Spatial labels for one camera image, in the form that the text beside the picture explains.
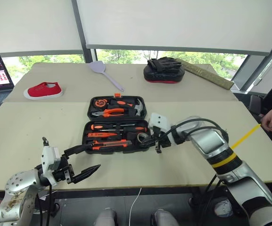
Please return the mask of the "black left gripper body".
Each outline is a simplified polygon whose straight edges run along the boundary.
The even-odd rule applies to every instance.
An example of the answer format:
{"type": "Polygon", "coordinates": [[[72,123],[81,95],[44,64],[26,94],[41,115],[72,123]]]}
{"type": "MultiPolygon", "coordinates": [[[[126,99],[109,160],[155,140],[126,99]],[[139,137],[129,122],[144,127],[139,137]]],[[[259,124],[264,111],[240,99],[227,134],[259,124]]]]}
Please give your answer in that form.
{"type": "Polygon", "coordinates": [[[73,167],[65,154],[61,155],[59,165],[52,175],[57,182],[66,181],[68,184],[75,182],[73,167]]]}

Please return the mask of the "person's bare hand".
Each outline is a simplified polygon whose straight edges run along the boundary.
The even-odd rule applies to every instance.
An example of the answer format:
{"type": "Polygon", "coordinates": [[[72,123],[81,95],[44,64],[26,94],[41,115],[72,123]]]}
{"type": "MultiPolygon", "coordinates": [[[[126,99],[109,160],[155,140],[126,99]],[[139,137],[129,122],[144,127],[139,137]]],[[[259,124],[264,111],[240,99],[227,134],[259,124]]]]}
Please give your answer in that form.
{"type": "Polygon", "coordinates": [[[261,126],[264,130],[272,132],[272,110],[263,116],[261,119],[261,126]]]}

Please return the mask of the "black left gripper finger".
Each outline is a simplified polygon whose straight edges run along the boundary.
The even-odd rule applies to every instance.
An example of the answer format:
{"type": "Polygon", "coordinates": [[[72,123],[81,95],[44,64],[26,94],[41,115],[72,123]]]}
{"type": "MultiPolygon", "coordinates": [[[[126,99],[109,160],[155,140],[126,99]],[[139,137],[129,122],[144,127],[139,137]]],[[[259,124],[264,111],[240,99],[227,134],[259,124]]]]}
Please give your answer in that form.
{"type": "Polygon", "coordinates": [[[93,173],[95,173],[99,169],[100,166],[101,165],[98,164],[82,170],[80,174],[72,177],[72,183],[77,184],[85,180],[86,178],[90,177],[93,173]]]}
{"type": "Polygon", "coordinates": [[[85,152],[87,150],[91,150],[92,149],[92,144],[84,144],[84,145],[77,145],[74,147],[71,147],[69,149],[66,149],[63,153],[63,155],[68,158],[70,155],[73,154],[79,154],[81,152],[85,152]]]}

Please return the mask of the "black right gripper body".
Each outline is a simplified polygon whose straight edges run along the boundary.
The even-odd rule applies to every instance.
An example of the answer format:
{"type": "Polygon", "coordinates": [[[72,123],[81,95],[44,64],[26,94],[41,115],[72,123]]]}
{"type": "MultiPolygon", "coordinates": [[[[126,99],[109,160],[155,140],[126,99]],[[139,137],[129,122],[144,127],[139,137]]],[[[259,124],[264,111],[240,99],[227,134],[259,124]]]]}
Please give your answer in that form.
{"type": "Polygon", "coordinates": [[[167,131],[171,129],[172,126],[169,128],[161,130],[159,127],[152,126],[149,129],[151,130],[151,143],[149,144],[150,147],[154,147],[157,153],[162,153],[163,148],[170,147],[172,145],[168,135],[164,135],[167,131]]]}

